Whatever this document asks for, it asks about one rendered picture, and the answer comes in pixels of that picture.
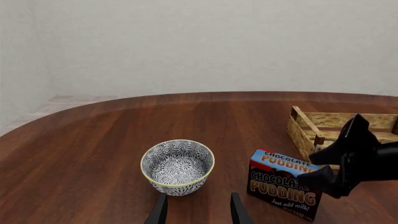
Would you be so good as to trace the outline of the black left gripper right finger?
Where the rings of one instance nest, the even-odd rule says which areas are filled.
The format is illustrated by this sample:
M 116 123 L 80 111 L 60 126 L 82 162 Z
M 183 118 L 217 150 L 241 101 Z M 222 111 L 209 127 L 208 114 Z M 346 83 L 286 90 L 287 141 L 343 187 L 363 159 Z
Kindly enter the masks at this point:
M 231 194 L 230 210 L 232 224 L 254 224 L 236 192 Z

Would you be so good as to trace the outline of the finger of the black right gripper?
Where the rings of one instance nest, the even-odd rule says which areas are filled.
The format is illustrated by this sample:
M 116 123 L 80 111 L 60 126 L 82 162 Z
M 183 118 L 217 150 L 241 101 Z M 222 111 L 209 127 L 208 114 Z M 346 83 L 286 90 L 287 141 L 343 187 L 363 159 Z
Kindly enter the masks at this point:
M 351 142 L 346 140 L 335 141 L 332 145 L 309 155 L 312 164 L 315 165 L 340 165 L 349 156 Z
M 297 178 L 302 185 L 308 188 L 316 188 L 333 198 L 342 196 L 341 182 L 330 166 L 324 166 L 316 171 L 298 175 Z

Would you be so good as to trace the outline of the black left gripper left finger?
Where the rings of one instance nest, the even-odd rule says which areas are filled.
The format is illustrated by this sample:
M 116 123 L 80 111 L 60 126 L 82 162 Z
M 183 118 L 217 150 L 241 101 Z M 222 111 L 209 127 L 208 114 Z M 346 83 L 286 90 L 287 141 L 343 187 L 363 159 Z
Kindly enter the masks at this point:
M 167 194 L 161 193 L 144 224 L 165 224 L 167 219 Z

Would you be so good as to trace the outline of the wooden slat tray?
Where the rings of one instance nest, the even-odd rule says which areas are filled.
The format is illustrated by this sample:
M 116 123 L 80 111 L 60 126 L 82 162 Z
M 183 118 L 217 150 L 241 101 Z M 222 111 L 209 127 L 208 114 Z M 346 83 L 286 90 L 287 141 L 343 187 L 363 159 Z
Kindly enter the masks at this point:
M 309 162 L 309 155 L 331 145 L 353 113 L 304 112 L 293 106 L 287 122 L 287 134 L 295 147 Z M 366 114 L 369 130 L 381 143 L 398 141 L 398 114 Z

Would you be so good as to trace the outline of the chocolate pudding box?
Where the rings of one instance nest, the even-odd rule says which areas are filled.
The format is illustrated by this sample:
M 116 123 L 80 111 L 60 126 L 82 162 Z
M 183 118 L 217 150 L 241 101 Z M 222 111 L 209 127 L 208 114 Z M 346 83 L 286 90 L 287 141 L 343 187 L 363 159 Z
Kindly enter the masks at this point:
M 297 177 L 318 169 L 296 158 L 256 149 L 249 159 L 247 193 L 312 222 L 322 192 L 302 185 Z

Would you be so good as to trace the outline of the black white patterned bowl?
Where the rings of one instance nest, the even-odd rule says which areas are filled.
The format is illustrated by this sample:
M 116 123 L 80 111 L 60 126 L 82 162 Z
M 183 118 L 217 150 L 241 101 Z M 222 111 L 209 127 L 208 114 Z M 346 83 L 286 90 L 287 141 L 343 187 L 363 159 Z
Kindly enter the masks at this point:
M 159 192 L 192 194 L 206 182 L 215 166 L 212 151 L 202 143 L 173 139 L 151 147 L 141 159 L 141 171 Z

